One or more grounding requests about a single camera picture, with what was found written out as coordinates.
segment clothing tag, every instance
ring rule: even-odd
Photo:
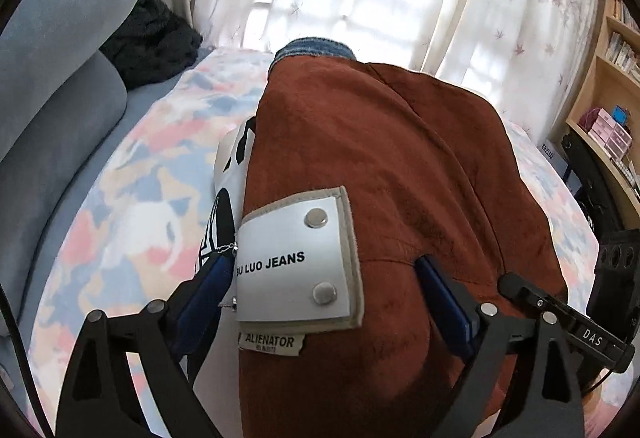
[[[284,198],[238,230],[243,332],[299,335],[362,324],[364,294],[344,187]]]
[[[238,347],[242,350],[297,357],[305,343],[304,335],[269,335],[240,332]]]

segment black fabric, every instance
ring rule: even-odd
[[[100,50],[127,90],[170,79],[193,65],[202,36],[162,0],[138,0]]]

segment blue pillow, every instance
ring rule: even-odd
[[[0,161],[0,284],[16,318],[51,213],[126,106],[118,71],[96,52],[55,91]],[[0,317],[0,336],[7,333]]]
[[[136,0],[22,0],[0,35],[0,160]]]

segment metal snap button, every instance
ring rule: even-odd
[[[498,307],[495,304],[491,303],[482,303],[480,306],[480,311],[484,315],[488,315],[489,317],[495,317],[498,315]]]
[[[545,323],[547,324],[556,324],[558,322],[558,317],[556,316],[555,313],[552,312],[544,312],[542,314],[542,319],[544,320]]]
[[[328,282],[322,282],[314,287],[312,296],[316,304],[324,306],[334,302],[336,297],[338,297],[338,293],[334,285]]]
[[[86,319],[91,323],[97,323],[102,318],[102,310],[93,310],[89,312]]]
[[[155,299],[146,305],[146,311],[149,313],[160,313],[164,310],[165,303],[161,299]]]
[[[305,225],[311,228],[321,228],[326,225],[329,216],[322,209],[311,209],[305,216]]]

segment white label patch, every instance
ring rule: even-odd
[[[304,335],[268,335],[240,332],[238,347],[242,350],[297,357],[305,342]]]
[[[314,208],[328,217],[321,228],[305,225],[305,215]],[[238,230],[236,279],[240,322],[348,317],[351,300],[337,199],[297,202],[243,222]],[[317,304],[312,298],[314,287],[322,282],[335,288],[335,301],[330,304]]]

